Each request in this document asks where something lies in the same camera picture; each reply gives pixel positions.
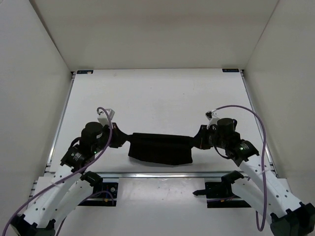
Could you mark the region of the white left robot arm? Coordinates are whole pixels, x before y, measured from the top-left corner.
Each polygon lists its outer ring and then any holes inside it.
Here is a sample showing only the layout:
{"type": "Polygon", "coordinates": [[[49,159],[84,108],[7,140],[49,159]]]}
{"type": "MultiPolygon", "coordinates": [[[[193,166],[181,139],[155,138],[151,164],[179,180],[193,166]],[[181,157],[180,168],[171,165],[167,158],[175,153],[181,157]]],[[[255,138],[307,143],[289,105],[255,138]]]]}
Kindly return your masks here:
{"type": "Polygon", "coordinates": [[[9,224],[19,236],[54,236],[56,227],[83,201],[99,195],[103,180],[87,171],[108,148],[119,148],[129,136],[117,125],[89,122],[61,159],[50,186],[35,194],[27,209],[16,212],[9,224]]]}

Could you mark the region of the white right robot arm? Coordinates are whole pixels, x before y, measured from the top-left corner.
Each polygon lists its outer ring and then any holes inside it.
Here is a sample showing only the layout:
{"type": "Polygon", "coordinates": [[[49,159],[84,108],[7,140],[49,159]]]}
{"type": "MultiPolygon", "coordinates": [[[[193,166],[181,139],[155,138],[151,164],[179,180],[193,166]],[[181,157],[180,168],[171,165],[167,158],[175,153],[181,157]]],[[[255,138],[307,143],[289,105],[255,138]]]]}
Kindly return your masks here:
{"type": "Polygon", "coordinates": [[[237,196],[256,210],[269,224],[275,236],[306,236],[315,229],[315,207],[304,204],[267,169],[264,158],[255,146],[236,132],[237,121],[231,118],[212,118],[202,125],[194,137],[199,149],[219,148],[225,158],[241,171],[221,177],[216,186],[196,190],[194,195],[221,192],[227,197],[237,196]]]}

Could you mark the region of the black skirt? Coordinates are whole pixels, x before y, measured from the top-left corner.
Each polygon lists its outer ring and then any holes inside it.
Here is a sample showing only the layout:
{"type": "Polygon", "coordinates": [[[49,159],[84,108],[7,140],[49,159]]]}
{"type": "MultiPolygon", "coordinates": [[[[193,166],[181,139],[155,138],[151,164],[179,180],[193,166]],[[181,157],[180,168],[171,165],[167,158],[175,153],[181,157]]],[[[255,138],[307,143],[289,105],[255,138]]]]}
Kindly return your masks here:
{"type": "Polygon", "coordinates": [[[192,163],[193,138],[189,136],[133,133],[128,155],[143,162],[171,166],[192,163]]]}

